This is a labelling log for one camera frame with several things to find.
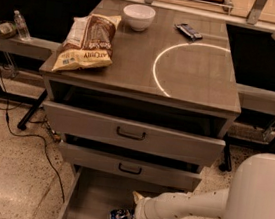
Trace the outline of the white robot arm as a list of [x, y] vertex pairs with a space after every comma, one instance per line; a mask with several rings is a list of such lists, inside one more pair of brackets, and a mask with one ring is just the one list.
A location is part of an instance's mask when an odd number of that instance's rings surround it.
[[204, 194], [162, 193], [147, 198], [133, 194], [133, 219], [275, 219], [275, 155], [256, 154], [236, 170], [227, 189]]

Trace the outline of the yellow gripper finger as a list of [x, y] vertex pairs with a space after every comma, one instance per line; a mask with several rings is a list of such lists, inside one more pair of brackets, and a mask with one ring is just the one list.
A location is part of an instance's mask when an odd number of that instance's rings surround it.
[[134, 191], [132, 194], [133, 194], [133, 198], [134, 198], [134, 203], [135, 204], [139, 203], [140, 200], [143, 199], [143, 196], [139, 192], [137, 192], [137, 191]]

